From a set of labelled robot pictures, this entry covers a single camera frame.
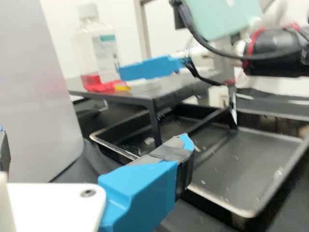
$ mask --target screw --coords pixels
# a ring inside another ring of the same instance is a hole
[[[88,198],[88,197],[92,197],[96,194],[97,192],[92,190],[92,189],[87,189],[85,191],[83,191],[81,193],[81,197],[84,197],[84,198]]]

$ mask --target black cable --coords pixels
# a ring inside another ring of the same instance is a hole
[[[187,6],[184,6],[184,4],[181,4],[178,6],[178,11],[180,13],[180,16],[185,24],[185,26],[189,29],[193,37],[205,48],[210,50],[211,52],[220,55],[222,57],[227,57],[231,59],[240,59],[240,60],[249,60],[249,61],[254,61],[254,60],[265,60],[265,59],[274,59],[274,58],[279,58],[283,56],[287,56],[290,54],[294,54],[296,52],[300,52],[303,47],[299,46],[296,48],[289,48],[289,49],[283,49],[281,51],[276,51],[276,52],[271,52],[271,53],[263,53],[263,54],[257,54],[253,56],[238,56],[234,55],[231,53],[227,53],[225,51],[221,51],[216,49],[215,47],[211,46],[208,41],[203,38],[197,30],[195,30],[195,26],[193,23],[193,20],[191,18],[190,12],[187,8]]]
[[[220,82],[217,82],[217,81],[213,81],[213,80],[210,80],[210,79],[207,79],[205,77],[202,77],[198,71],[197,71],[197,68],[195,67],[192,59],[189,57],[189,58],[185,58],[184,59],[184,64],[186,66],[186,68],[191,72],[191,74],[198,78],[199,80],[203,81],[203,82],[206,82],[212,86],[223,86],[224,84],[220,83]]]

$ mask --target black tray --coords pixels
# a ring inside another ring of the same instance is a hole
[[[254,218],[265,208],[308,148],[309,139],[235,129],[223,110],[180,105],[161,116],[163,141],[183,132],[196,145],[189,190],[239,218]],[[205,120],[212,115],[215,121]],[[126,164],[153,150],[147,111],[91,135],[101,151]]]

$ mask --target red liquid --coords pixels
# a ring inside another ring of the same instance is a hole
[[[114,84],[120,83],[121,80],[101,83],[100,76],[97,74],[82,75],[82,83],[85,89],[90,92],[103,92],[108,89],[113,89]]]

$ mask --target yellow object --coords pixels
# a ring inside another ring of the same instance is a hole
[[[126,83],[118,83],[114,84],[114,89],[118,91],[129,91],[131,87],[127,86]]]

